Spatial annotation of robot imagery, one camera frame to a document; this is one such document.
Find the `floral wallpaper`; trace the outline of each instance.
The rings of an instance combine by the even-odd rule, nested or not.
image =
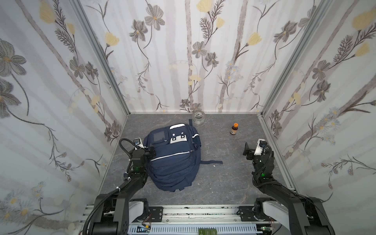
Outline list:
[[[376,228],[375,50],[375,3],[334,1],[264,114],[299,190],[329,199],[337,234]]]
[[[3,1],[0,21],[1,231],[72,234],[126,116],[69,2]]]
[[[81,0],[132,112],[261,112],[319,1]]]

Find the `black strap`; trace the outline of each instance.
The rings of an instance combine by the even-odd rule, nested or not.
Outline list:
[[[223,161],[210,160],[210,161],[201,161],[201,162],[200,162],[200,164],[205,164],[205,165],[208,165],[208,164],[214,164],[214,163],[217,163],[217,164],[223,164]]]

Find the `backpack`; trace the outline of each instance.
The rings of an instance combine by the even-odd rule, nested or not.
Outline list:
[[[151,131],[144,146],[154,152],[146,160],[147,172],[154,184],[163,191],[183,190],[191,186],[200,164],[222,161],[201,161],[201,141],[195,127],[177,124]]]

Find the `brown medicine bottle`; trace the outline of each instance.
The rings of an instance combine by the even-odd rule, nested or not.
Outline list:
[[[237,123],[234,123],[234,126],[231,128],[231,135],[234,135],[236,134],[236,131],[238,131],[238,124]]]

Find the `roll of tape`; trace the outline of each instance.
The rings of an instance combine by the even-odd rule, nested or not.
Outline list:
[[[192,114],[193,123],[196,125],[202,125],[205,121],[205,113],[202,111],[196,111]]]

